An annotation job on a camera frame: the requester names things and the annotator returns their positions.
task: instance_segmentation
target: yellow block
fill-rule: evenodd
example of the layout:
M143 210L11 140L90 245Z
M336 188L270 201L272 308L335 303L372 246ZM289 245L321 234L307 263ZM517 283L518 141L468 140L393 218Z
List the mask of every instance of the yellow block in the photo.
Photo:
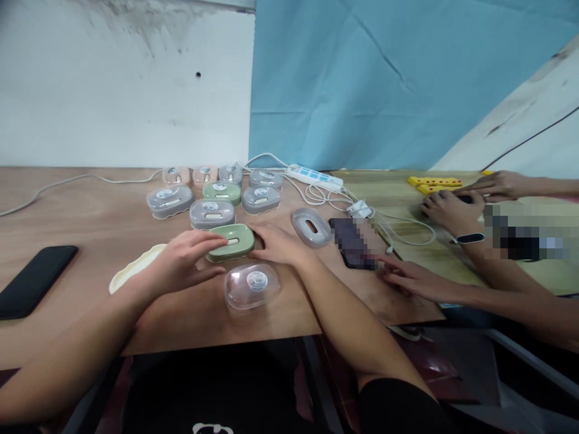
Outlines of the yellow block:
M457 190L460 187L445 187L445 186L434 186L434 185L426 185L423 184L421 186L418 186L418 191L424 195L429 195L431 193L435 193L435 192L439 192L441 190L448 190L448 191L453 191L453 190Z
M443 187L462 187L463 182L456 178L419 178L410 177L408 178L410 185L414 187L420 185L430 185L430 186L443 186Z

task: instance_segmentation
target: white wall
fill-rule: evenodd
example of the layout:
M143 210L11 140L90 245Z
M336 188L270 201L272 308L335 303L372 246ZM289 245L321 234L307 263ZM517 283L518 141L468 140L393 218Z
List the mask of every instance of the white wall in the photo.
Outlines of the white wall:
M465 135L432 170L480 170L579 106L579 35ZM579 112L490 167L579 178Z
M0 165L247 161L254 24L190 0L0 2Z

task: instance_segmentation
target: green soap dish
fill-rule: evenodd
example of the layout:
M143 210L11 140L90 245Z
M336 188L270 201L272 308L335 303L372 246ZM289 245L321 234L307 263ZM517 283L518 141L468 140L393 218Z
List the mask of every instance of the green soap dish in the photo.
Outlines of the green soap dish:
M228 200L233 206L239 206L241 204L241 188L236 183L217 181L216 183L205 184L203 197Z
M219 226L210 231L223 235L229 240L229 244L226 246L207 253L206 258L211 262L225 262L247 256L255 245L253 231L244 224Z

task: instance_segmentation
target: black cable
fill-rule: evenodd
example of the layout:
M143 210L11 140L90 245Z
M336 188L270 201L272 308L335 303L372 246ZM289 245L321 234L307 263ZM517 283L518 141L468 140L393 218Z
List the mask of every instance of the black cable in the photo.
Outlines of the black cable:
M546 130L548 130L551 127L554 127L555 125L557 125L559 122L567 119L568 117L570 117L570 115L572 115L573 113L575 113L577 110L579 110L579 107L574 108L570 113L566 114L564 117L562 117L561 119L559 119L557 122L554 122L553 124L549 125L548 127L542 129L541 131L539 131L537 134L535 134L534 136L529 137L527 140L525 140L524 142L519 143L518 145L516 145L514 148L509 149L507 152L505 152L503 155L499 156L497 159L495 159L491 164L487 165L482 171L485 171L486 169L488 169L489 167L491 167L493 164L495 164L498 160L500 160L501 158L503 158L505 155L507 155L509 152L514 151L516 148L518 148L521 145L524 145L525 143L527 143L529 140L534 139L535 137L537 137L539 134L544 133Z

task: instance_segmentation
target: smartwatch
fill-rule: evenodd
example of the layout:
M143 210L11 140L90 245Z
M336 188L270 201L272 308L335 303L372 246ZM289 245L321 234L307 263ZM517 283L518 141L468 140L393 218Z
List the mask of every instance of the smartwatch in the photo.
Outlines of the smartwatch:
M484 233L475 232L467 235L459 235L451 240L451 244L471 244L474 242L484 241Z

